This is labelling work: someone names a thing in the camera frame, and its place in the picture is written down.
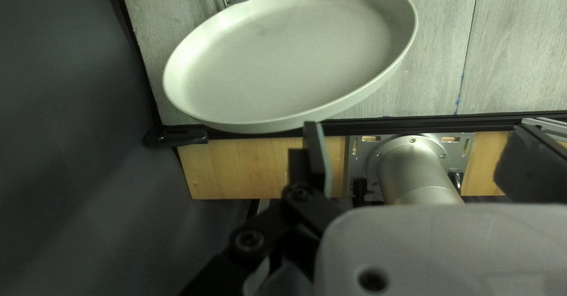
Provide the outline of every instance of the gray surface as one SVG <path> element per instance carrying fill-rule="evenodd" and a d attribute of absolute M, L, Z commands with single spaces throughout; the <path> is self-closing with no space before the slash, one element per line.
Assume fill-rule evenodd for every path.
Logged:
<path fill-rule="evenodd" d="M 141 145 L 149 90 L 109 0 L 0 0 L 0 294 L 175 295 L 246 201 Z"/>
<path fill-rule="evenodd" d="M 458 112 L 567 109 L 566 0 L 476 0 Z"/>

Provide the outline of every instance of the hole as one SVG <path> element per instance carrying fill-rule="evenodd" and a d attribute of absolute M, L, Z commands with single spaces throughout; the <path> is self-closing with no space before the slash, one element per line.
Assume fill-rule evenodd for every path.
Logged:
<path fill-rule="evenodd" d="M 386 279 L 375 271 L 366 271 L 358 276 L 358 283 L 369 292 L 381 292 L 388 285 Z"/>
<path fill-rule="evenodd" d="M 460 137 L 441 137 L 441 142 L 458 142 Z"/>
<path fill-rule="evenodd" d="M 470 139 L 466 139 L 464 141 L 464 147 L 463 147 L 463 154 L 461 154 L 461 156 L 465 156 L 468 153 L 468 144 L 469 144 Z"/>
<path fill-rule="evenodd" d="M 354 140 L 353 140 L 353 154 L 356 154 L 357 145 L 358 145 L 358 138 L 354 138 Z"/>
<path fill-rule="evenodd" d="M 363 135 L 361 140 L 363 140 L 363 141 L 379 141 L 380 136 L 379 135 Z"/>

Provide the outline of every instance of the gray wall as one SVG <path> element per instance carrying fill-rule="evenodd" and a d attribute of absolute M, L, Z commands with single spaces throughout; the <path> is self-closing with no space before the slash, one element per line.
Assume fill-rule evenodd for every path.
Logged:
<path fill-rule="evenodd" d="M 145 148 L 146 78 L 110 0 L 0 0 L 0 294 L 174 295 L 246 201 L 194 201 Z"/>

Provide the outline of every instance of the bolt head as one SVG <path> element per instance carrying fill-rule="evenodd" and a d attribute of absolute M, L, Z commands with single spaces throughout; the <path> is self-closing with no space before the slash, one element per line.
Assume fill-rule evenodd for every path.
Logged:
<path fill-rule="evenodd" d="M 311 193 L 307 189 L 300 187 L 290 187 L 289 193 L 294 201 L 303 202 L 311 198 Z"/>
<path fill-rule="evenodd" d="M 252 252 L 264 245 L 264 235 L 259 230 L 247 229 L 238 233 L 235 238 L 235 245 L 238 249 L 245 252 Z"/>

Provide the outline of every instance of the metal mounting plate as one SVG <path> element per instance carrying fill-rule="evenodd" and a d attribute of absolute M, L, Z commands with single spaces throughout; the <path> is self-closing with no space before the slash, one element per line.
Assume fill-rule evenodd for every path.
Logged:
<path fill-rule="evenodd" d="M 351 135 L 347 148 L 346 182 L 352 192 L 352 181 L 365 178 L 368 181 L 366 201 L 383 201 L 376 174 L 381 155 L 402 145 L 419 145 L 438 154 L 439 162 L 449 171 L 464 172 L 467 169 L 474 133 L 423 133 L 416 135 L 380 134 Z"/>

